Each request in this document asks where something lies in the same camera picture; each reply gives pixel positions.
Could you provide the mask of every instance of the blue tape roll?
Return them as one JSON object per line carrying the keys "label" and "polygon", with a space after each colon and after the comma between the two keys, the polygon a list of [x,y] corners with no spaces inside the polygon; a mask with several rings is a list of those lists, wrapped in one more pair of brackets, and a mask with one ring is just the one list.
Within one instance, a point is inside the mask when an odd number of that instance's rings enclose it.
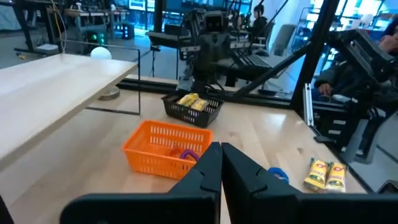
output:
{"label": "blue tape roll", "polygon": [[281,168],[271,167],[268,169],[268,172],[270,172],[271,174],[277,175],[277,177],[280,180],[283,180],[286,183],[289,183],[289,176],[287,176],[287,174]]}

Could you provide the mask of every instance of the wooden table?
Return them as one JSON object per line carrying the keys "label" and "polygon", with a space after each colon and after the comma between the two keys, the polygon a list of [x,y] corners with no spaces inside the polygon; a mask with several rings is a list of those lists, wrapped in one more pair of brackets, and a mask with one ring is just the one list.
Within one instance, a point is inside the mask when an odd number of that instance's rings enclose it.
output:
{"label": "wooden table", "polygon": [[0,171],[136,66],[60,54],[0,70]]}
{"label": "wooden table", "polygon": [[[189,126],[165,114],[161,96],[142,94],[141,117],[83,110],[1,172],[0,194],[16,223],[57,223],[63,207],[87,193],[167,192],[176,180],[133,172],[121,150],[145,119]],[[136,110],[136,100],[136,92],[121,90],[91,106]],[[265,168],[282,168],[304,192],[311,157],[337,161],[294,111],[225,103],[208,128],[214,141],[230,142]],[[351,174],[346,184],[348,192],[364,193]],[[221,222],[230,223],[224,196]]]}

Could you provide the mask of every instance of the black basket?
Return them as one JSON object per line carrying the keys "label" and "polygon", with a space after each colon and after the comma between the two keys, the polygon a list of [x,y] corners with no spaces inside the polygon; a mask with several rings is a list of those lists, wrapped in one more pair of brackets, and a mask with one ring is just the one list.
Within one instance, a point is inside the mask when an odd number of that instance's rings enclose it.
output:
{"label": "black basket", "polygon": [[177,101],[186,94],[189,94],[189,92],[176,91],[162,97],[167,115],[201,128],[207,127],[214,119],[217,118],[224,101],[199,95],[201,99],[208,102],[208,105],[203,111],[198,111],[187,106],[177,104]]}

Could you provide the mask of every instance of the yellow snack package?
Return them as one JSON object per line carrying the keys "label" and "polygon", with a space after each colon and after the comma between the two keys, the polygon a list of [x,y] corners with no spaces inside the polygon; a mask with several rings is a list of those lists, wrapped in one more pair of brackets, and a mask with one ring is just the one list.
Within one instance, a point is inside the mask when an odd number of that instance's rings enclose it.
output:
{"label": "yellow snack package", "polygon": [[337,162],[330,163],[329,176],[325,187],[328,192],[346,192],[346,170],[347,166],[344,164]]}
{"label": "yellow snack package", "polygon": [[191,106],[199,98],[198,93],[190,93],[181,98],[177,104]]}
{"label": "yellow snack package", "polygon": [[208,102],[203,99],[197,99],[191,106],[192,109],[203,111],[208,105]]}
{"label": "yellow snack package", "polygon": [[322,192],[325,189],[328,164],[318,159],[311,158],[310,173],[304,179],[304,186],[310,190]]}

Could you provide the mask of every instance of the orange basket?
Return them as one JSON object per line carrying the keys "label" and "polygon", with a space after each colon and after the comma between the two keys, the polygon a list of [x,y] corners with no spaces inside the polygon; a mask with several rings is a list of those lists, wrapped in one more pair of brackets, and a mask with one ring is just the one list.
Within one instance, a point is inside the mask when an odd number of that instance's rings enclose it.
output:
{"label": "orange basket", "polygon": [[191,149],[199,157],[211,143],[209,130],[144,121],[123,146],[132,170],[181,179],[195,161],[169,156],[173,148]]}

